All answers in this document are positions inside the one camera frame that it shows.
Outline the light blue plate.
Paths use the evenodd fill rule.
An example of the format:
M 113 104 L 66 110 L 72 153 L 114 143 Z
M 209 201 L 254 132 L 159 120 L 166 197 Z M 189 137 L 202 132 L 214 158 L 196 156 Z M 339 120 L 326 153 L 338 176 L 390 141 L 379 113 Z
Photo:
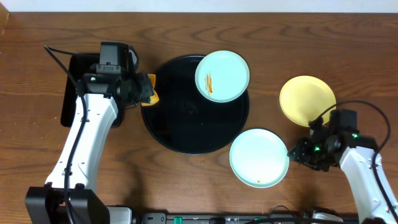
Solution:
M 259 189 L 278 184 L 289 168 L 283 140 L 266 129 L 241 133 L 231 145 L 229 163 L 241 182 Z
M 250 71 L 237 53 L 219 50 L 205 56 L 195 70 L 199 93 L 215 103 L 227 103 L 240 97 L 249 85 Z

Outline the yellow plate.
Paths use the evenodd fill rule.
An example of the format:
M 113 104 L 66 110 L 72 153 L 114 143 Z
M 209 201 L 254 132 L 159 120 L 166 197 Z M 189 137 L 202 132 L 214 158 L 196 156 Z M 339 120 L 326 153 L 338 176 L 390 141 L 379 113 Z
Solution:
M 321 79 L 298 76 L 287 81 L 279 95 L 283 113 L 295 124 L 309 127 L 327 108 L 336 103 L 332 89 Z

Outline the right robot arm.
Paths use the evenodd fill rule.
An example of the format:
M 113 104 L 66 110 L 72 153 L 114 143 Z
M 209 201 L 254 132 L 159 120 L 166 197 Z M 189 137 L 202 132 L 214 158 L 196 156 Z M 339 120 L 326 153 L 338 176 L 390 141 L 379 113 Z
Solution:
M 346 131 L 322 140 L 300 138 L 287 155 L 316 171 L 340 168 L 348 179 L 361 223 L 397 223 L 397 200 L 374 138 Z

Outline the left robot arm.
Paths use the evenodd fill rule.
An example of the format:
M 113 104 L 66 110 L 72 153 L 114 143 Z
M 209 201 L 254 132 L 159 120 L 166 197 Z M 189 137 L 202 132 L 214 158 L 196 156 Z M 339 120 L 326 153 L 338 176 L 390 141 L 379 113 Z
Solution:
M 134 223 L 128 206 L 107 206 L 96 195 L 98 167 L 113 123 L 127 105 L 158 102 L 156 76 L 87 73 L 75 82 L 75 115 L 63 151 L 44 186 L 30 187 L 32 223 Z

